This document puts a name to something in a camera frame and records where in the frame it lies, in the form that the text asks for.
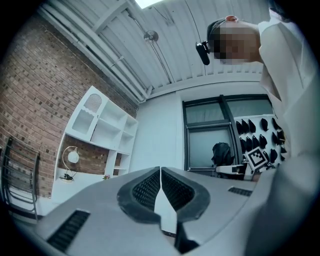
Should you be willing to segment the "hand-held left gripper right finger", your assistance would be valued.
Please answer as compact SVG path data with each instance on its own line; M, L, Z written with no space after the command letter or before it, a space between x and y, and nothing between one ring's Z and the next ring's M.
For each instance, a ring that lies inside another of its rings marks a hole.
M257 183L161 168L162 190L176 212L176 242L204 244L247 202Z

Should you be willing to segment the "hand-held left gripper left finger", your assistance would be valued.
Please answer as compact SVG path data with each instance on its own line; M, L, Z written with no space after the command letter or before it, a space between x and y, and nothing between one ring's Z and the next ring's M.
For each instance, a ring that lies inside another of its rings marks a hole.
M35 228L59 256L177 256L155 213L160 168L89 185L48 213Z

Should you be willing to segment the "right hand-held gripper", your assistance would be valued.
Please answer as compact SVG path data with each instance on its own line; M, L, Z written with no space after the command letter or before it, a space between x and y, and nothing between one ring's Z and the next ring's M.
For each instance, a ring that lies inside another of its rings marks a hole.
M243 155L241 164L223 165L215 169L215 177L223 179L251 181L256 171L259 171L268 158L263 154L260 148L255 148Z

